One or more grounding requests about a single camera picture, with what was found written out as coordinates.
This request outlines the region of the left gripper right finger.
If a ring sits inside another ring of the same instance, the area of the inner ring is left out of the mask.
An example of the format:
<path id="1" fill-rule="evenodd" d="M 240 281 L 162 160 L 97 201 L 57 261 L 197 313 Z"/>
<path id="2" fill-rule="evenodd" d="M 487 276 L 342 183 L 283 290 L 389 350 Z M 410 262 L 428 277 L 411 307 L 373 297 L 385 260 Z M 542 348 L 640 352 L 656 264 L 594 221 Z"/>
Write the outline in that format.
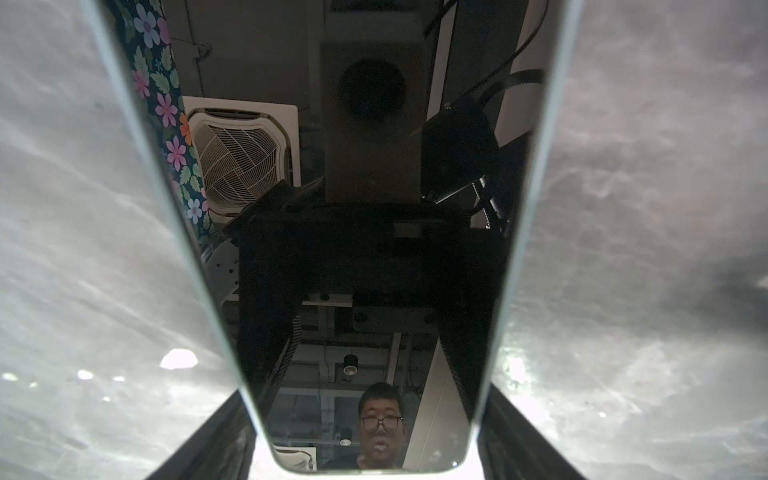
<path id="1" fill-rule="evenodd" d="M 585 479 L 493 384 L 477 447 L 486 479 Z"/>

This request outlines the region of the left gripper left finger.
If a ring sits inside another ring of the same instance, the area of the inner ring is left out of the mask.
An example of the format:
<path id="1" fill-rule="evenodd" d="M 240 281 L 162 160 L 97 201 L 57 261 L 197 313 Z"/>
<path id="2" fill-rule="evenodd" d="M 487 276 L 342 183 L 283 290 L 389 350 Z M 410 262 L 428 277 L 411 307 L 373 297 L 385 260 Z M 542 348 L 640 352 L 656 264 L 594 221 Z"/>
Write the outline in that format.
<path id="1" fill-rule="evenodd" d="M 148 480 L 246 480 L 257 434 L 236 390 Z"/>

